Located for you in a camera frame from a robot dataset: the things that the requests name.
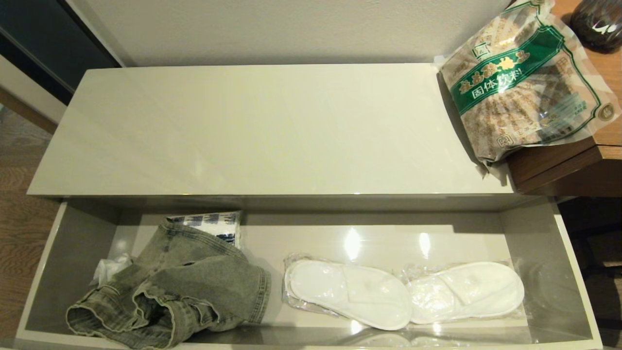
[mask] faded denim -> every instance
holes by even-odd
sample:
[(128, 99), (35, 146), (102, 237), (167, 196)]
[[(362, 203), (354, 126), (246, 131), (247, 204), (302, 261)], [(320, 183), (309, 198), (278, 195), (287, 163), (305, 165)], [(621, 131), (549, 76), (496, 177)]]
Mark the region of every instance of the faded denim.
[(269, 293), (269, 273), (239, 249), (167, 220), (133, 265), (69, 307), (67, 324), (131, 349), (166, 349), (203, 329), (259, 323)]

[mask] open drawer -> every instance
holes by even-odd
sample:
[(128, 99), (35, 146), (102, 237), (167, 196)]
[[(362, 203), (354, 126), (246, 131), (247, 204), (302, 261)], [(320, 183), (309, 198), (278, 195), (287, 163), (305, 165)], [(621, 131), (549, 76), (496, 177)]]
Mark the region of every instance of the open drawer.
[[(292, 205), (282, 205), (287, 201)], [(263, 324), (223, 333), (197, 333), (179, 349), (602, 347), (577, 261), (554, 203), (533, 197), (514, 207), (473, 211), (473, 207), (459, 203), (476, 202), (475, 197), (446, 201), (455, 206), (441, 210), (427, 206), (426, 199), (413, 199), (410, 202), (418, 202), (417, 208), (378, 205), (347, 211), (311, 210), (313, 206), (293, 204), (295, 197), (264, 205), (252, 201), (227, 204), (223, 199), (193, 196), (70, 199), (61, 205), (52, 227), (14, 347), (122, 348), (105, 339), (75, 336), (65, 324), (67, 308), (89, 290), (98, 260), (124, 252), (136, 256), (167, 214), (232, 207), (245, 210), (243, 252), (251, 263), (272, 275)], [(437, 266), (511, 258), (520, 262), (519, 274), (526, 289), (524, 312), (508, 319), (410, 324), (406, 329), (386, 332), (345, 318), (295, 310), (281, 301), (283, 259), (292, 252), (352, 261), (393, 273), (408, 263)]]

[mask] snack bag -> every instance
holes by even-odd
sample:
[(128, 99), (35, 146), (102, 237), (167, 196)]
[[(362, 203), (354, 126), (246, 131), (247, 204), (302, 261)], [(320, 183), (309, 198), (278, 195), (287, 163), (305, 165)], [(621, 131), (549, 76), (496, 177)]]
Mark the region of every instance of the snack bag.
[(477, 158), (587, 138), (620, 114), (614, 93), (553, 1), (519, 0), (456, 50), (440, 72)]
[(240, 248), (241, 235), (239, 225), (242, 220), (241, 211), (169, 216), (168, 219), (176, 224), (191, 226), (214, 235)]

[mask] glass jar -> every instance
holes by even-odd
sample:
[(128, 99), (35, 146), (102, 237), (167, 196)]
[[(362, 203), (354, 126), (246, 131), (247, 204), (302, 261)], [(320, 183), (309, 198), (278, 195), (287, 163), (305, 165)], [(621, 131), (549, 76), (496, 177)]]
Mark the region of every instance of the glass jar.
[(583, 44), (609, 52), (622, 46), (622, 0), (583, 0), (570, 27)]

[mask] white slipper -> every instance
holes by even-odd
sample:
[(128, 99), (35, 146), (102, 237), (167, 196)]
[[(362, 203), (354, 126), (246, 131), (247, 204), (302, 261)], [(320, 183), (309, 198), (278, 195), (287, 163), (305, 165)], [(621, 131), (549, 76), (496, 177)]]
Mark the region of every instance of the white slipper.
[(521, 305), (525, 288), (511, 268), (494, 262), (460, 265), (411, 281), (414, 323), (508, 314)]
[(412, 305), (406, 286), (384, 271), (299, 260), (285, 276), (285, 288), (296, 298), (369, 326), (393, 331), (410, 321)]

